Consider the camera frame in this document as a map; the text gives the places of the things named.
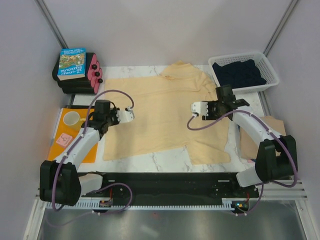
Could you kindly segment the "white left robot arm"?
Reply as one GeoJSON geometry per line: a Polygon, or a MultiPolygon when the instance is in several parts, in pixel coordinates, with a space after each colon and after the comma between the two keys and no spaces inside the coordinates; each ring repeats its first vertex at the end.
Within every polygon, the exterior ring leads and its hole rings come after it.
{"type": "Polygon", "coordinates": [[[80,120],[78,135],[53,161],[45,160],[40,166],[39,197],[50,202],[55,211],[63,206],[74,206],[80,196],[94,192],[106,196],[110,185],[97,173],[79,176],[78,168],[91,149],[107,133],[110,126],[118,125],[120,109],[109,100],[97,100],[94,111],[80,120]]]}

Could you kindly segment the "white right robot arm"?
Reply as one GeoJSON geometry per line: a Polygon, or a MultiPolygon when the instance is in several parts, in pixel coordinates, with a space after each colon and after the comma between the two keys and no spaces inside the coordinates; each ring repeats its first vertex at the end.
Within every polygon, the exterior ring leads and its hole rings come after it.
{"type": "Polygon", "coordinates": [[[229,118],[244,130],[258,150],[253,167],[238,172],[236,180],[229,184],[229,191],[235,197],[242,196],[248,186],[265,183],[279,184],[281,179],[293,177],[292,188],[297,183],[298,161],[296,141],[291,135],[283,135],[272,129],[244,99],[237,99],[230,85],[216,88],[217,100],[200,101],[192,104],[195,114],[215,124],[229,118]]]}

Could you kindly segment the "yellow t-shirt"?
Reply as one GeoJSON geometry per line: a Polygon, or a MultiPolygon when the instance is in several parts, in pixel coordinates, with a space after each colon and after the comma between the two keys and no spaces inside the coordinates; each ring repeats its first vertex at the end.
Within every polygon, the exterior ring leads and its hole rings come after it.
{"type": "Polygon", "coordinates": [[[105,98],[119,108],[133,106],[135,118],[110,127],[105,161],[186,147],[194,165],[228,163],[229,120],[206,128],[192,119],[191,104],[217,98],[215,84],[202,70],[176,62],[158,76],[109,78],[105,98]]]}

